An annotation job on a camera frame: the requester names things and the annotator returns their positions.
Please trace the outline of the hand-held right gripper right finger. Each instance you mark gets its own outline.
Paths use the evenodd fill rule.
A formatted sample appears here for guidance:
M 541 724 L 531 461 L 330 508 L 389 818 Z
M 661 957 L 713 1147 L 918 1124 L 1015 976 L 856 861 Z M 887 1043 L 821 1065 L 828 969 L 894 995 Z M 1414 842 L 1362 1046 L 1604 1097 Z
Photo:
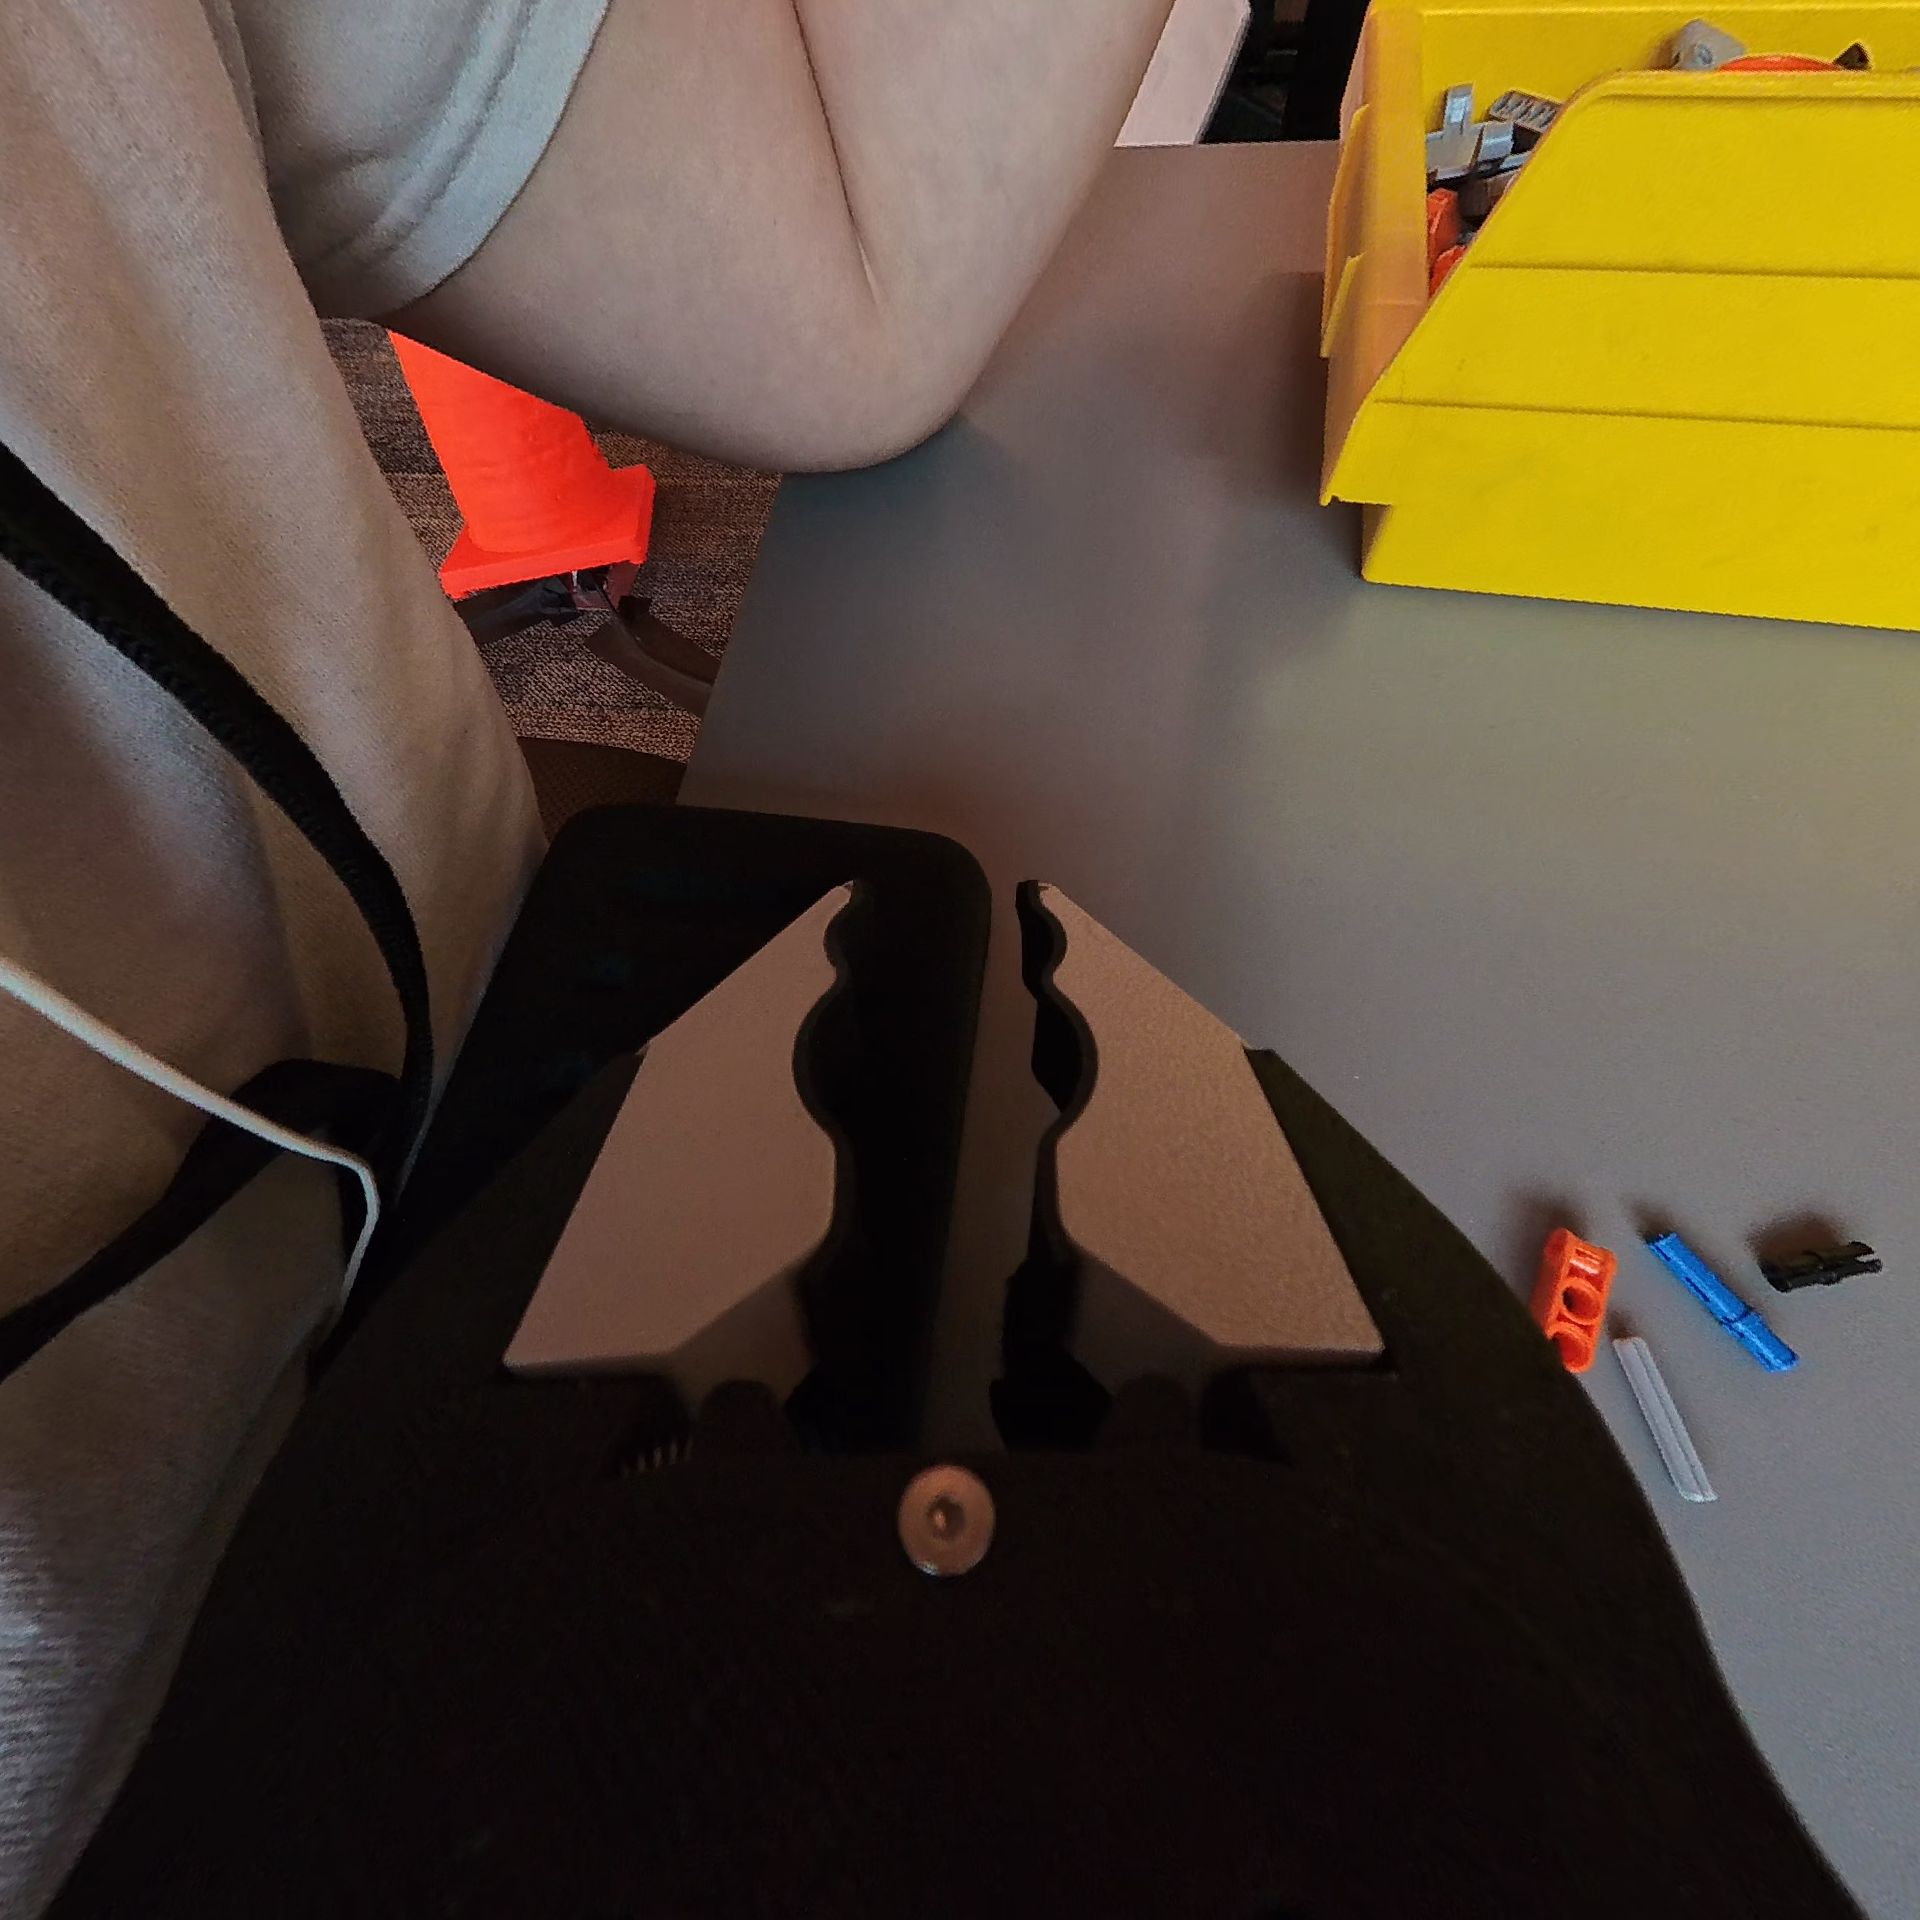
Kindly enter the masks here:
M 1092 1379 L 1370 1363 L 1385 1339 L 1241 1035 L 1075 903 L 1019 891 L 1048 1342 Z

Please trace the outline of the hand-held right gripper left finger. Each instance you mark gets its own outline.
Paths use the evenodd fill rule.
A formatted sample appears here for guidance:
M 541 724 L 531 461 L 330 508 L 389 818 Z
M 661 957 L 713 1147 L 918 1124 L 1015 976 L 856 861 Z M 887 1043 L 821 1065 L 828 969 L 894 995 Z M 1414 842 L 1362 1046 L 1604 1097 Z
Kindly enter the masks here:
M 801 1280 L 828 1244 L 842 1147 L 801 1067 L 846 981 L 831 885 L 640 1053 L 506 1347 L 523 1376 L 801 1384 Z

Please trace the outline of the small orange toy beam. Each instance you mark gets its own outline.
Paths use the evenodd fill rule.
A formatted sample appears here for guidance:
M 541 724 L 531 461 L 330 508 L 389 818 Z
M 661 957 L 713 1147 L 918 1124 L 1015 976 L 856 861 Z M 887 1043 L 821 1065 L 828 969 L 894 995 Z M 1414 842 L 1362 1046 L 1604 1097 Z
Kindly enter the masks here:
M 1618 1253 L 1573 1227 L 1561 1225 L 1545 1240 L 1531 1311 L 1575 1374 L 1593 1365 L 1618 1271 Z

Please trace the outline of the light grey toy axle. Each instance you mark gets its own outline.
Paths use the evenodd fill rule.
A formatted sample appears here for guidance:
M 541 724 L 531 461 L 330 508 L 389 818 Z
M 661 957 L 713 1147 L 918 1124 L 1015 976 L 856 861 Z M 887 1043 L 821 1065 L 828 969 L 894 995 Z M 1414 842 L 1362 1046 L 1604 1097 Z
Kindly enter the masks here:
M 1680 1499 L 1714 1502 L 1719 1497 L 1717 1485 L 1650 1339 L 1639 1332 L 1620 1330 L 1608 1330 L 1606 1335 L 1667 1483 Z

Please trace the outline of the blue toy pin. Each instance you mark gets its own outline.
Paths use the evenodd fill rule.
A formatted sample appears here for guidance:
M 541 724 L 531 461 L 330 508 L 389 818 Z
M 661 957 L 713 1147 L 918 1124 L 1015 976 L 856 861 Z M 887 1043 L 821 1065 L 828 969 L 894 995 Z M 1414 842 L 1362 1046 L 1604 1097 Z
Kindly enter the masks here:
M 1797 1351 L 1774 1332 L 1765 1314 L 1737 1294 L 1719 1271 L 1680 1231 L 1652 1235 L 1646 1239 L 1646 1244 L 1661 1266 L 1705 1305 L 1714 1324 L 1763 1368 L 1770 1372 L 1789 1372 L 1799 1363 Z

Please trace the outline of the yellow plastic bin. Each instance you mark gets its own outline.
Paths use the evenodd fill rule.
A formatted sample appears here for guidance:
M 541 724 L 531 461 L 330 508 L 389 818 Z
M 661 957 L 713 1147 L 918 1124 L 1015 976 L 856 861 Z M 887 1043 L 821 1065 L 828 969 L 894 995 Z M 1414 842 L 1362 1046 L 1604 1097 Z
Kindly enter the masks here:
M 1656 70 L 1683 24 L 1870 74 Z M 1374 3 L 1323 501 L 1380 584 L 1915 628 L 1915 3 Z M 1448 85 L 1565 99 L 1438 296 Z

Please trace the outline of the pile of toy building parts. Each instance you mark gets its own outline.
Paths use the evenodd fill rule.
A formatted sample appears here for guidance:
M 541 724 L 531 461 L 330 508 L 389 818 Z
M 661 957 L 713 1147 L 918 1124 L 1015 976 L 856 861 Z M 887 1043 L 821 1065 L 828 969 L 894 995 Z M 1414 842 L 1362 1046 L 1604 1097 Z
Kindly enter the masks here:
M 1789 49 L 1755 52 L 1713 18 L 1696 17 L 1667 37 L 1652 67 L 1684 75 L 1870 74 L 1877 61 L 1859 39 L 1829 61 Z M 1508 89 L 1484 108 L 1477 108 L 1472 81 L 1447 89 L 1438 129 L 1425 135 L 1430 298 L 1447 284 L 1565 109 L 1565 99 L 1524 89 Z

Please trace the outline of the black studded foam mat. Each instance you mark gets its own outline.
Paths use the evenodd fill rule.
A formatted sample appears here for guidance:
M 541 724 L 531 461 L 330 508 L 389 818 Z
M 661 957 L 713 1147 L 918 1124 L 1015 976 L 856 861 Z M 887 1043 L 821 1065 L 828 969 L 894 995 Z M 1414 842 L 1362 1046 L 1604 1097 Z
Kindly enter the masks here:
M 852 1250 L 804 1290 L 816 1368 L 795 1417 L 828 1450 L 918 1436 L 974 1075 L 990 891 L 918 827 L 619 803 L 567 823 L 520 909 L 357 1296 L 408 1265 L 619 1055 L 653 1040 L 842 881 L 852 1004 L 816 1053 L 852 1146 Z

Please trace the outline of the black tripod legs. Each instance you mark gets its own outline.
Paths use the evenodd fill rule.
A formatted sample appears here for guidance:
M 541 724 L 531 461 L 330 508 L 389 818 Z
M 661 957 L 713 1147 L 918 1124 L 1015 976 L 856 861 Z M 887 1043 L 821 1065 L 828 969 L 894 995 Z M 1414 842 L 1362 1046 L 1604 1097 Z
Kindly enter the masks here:
M 472 592 L 455 600 L 455 611 L 479 642 L 533 626 L 573 626 L 614 671 L 672 706 L 705 716 L 719 657 L 657 617 L 652 598 L 635 592 L 638 575 L 635 562 L 549 573 Z

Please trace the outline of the orange traffic cone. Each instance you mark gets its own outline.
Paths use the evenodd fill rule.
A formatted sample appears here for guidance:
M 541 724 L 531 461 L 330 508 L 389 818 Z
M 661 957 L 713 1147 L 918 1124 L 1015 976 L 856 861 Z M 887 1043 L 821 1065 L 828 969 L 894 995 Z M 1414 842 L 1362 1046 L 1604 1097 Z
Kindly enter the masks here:
M 558 403 L 402 332 L 389 338 L 464 517 L 440 566 L 455 600 L 646 562 L 657 494 L 646 467 L 613 467 Z

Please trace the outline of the light grey shirt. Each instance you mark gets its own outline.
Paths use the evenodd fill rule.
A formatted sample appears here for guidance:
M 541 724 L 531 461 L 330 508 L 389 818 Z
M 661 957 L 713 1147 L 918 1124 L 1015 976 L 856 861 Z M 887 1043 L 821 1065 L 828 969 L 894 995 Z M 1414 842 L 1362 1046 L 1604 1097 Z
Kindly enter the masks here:
M 541 855 L 493 685 L 323 318 L 488 238 L 604 3 L 4 3 L 4 445 L 327 768 L 399 878 L 438 1053 Z M 376 944 L 177 703 L 4 566 L 4 957 L 208 1090 L 401 1067 Z M 109 1808 L 340 1298 L 333 1169 L 272 1154 L 4 1381 L 4 1915 Z

